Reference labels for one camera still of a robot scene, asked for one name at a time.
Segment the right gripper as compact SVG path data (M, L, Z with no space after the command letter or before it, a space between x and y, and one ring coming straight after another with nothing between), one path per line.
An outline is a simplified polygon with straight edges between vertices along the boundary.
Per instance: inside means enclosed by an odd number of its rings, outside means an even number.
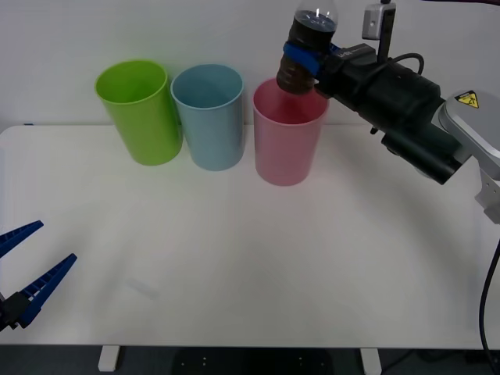
M378 60L374 48L359 44L324 52L287 42L283 48L283 84L313 84L383 132L429 123L443 104L441 89L423 77L422 55L410 52Z

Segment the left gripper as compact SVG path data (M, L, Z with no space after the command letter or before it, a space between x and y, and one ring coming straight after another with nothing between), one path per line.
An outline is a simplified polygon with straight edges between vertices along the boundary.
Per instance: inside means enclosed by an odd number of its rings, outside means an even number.
M37 220L1 234L0 258L43 226L44 224ZM7 327L12 330L18 326L28 327L76 261L77 256L72 253L21 291L8 298L1 295L1 330Z

